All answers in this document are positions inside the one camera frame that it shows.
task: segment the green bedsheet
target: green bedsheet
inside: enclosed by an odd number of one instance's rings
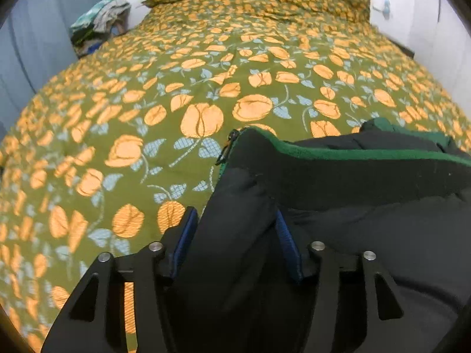
[[[1,148],[0,301],[36,351],[98,253],[201,213],[233,128],[294,141],[383,116],[471,146],[440,84],[369,25],[369,0],[145,4],[140,26],[53,77]]]

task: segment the bedspread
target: bedspread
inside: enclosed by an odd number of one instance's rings
[[[233,128],[294,141],[383,116],[471,146],[446,91],[369,25],[369,0],[145,4],[136,29],[53,77],[1,147],[0,301],[36,351],[100,252],[137,252],[185,206],[201,213]],[[130,336],[132,315],[127,285]]]

